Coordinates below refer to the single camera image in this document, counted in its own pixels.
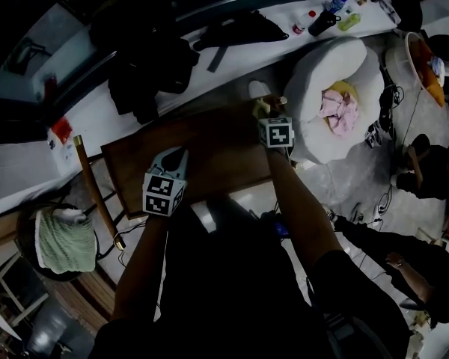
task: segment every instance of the black clothing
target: black clothing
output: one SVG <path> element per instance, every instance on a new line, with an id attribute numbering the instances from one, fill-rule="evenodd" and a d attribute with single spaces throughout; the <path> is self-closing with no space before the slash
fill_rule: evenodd
<path id="1" fill-rule="evenodd" d="M 322 315 L 304 300 L 278 236 L 234 201 L 209 201 L 208 208 L 217 227 L 213 233 L 189 207 L 171 218 L 160 319 L 109 323 L 90 358 L 282 355 L 303 349 L 307 358 L 332 358 Z M 409 330 L 399 307 L 347 254 L 321 257 L 311 282 L 323 311 L 360 318 L 393 358 L 406 356 Z"/>
<path id="2" fill-rule="evenodd" d="M 444 248 L 428 245 L 414 236 L 379 233 L 365 224 L 353 224 L 340 216 L 335 229 L 380 265 L 392 277 L 393 286 L 427 310 L 433 321 L 449 322 L 449 253 Z M 402 256 L 429 285 L 435 287 L 427 304 L 419 299 L 402 274 L 386 263 L 386 257 L 392 252 Z"/>
<path id="3" fill-rule="evenodd" d="M 419 135 L 411 145 L 417 156 L 429 150 L 429 154 L 419 161 L 423 182 L 421 188 L 418 188 L 415 174 L 400 174 L 397 177 L 397 188 L 411 192 L 417 198 L 449 198 L 449 150 L 439 145 L 431 145 L 426 135 Z"/>

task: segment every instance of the forearm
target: forearm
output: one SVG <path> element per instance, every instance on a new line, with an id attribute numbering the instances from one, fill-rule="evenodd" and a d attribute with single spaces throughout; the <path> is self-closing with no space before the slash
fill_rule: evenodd
<path id="1" fill-rule="evenodd" d="M 409 287 L 424 303 L 427 303 L 433 293 L 434 287 L 430 286 L 427 280 L 415 271 L 408 263 L 404 262 L 397 268 L 403 275 Z"/>
<path id="2" fill-rule="evenodd" d="M 309 274 L 322 255 L 342 250 L 342 247 L 323 207 L 289 162 L 271 150 L 267 150 L 267 156 L 281 213 L 287 222 L 296 255 Z"/>
<path id="3" fill-rule="evenodd" d="M 151 215 L 114 297 L 113 319 L 152 322 L 161 283 L 168 219 Z"/>

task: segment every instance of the green cloth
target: green cloth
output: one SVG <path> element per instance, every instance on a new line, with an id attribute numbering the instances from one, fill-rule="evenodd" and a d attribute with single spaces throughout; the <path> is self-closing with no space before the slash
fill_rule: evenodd
<path id="1" fill-rule="evenodd" d="M 35 247 L 41 267 L 56 274 L 66 271 L 93 271 L 97 255 L 93 224 L 64 220 L 51 212 L 39 211 L 35 221 Z"/>

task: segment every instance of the white round cushion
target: white round cushion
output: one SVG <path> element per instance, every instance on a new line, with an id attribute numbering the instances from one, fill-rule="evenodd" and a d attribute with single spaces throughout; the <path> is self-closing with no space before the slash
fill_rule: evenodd
<path id="1" fill-rule="evenodd" d="M 343 137 L 334 134 L 317 116 L 323 90 L 341 80 L 356 89 L 359 109 L 354 129 Z M 296 136 L 293 160 L 325 164 L 345 158 L 353 145 L 364 140 L 368 126 L 379 118 L 383 89 L 377 55 L 358 38 L 340 37 L 308 53 L 296 65 L 284 91 Z"/>

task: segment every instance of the pink towel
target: pink towel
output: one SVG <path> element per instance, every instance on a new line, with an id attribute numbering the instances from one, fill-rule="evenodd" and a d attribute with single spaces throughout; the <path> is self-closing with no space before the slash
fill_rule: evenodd
<path id="1" fill-rule="evenodd" d="M 347 92 L 342 97 L 335 90 L 326 90 L 318 116 L 327 117 L 331 131 L 343 137 L 351 132 L 359 118 L 358 102 Z"/>

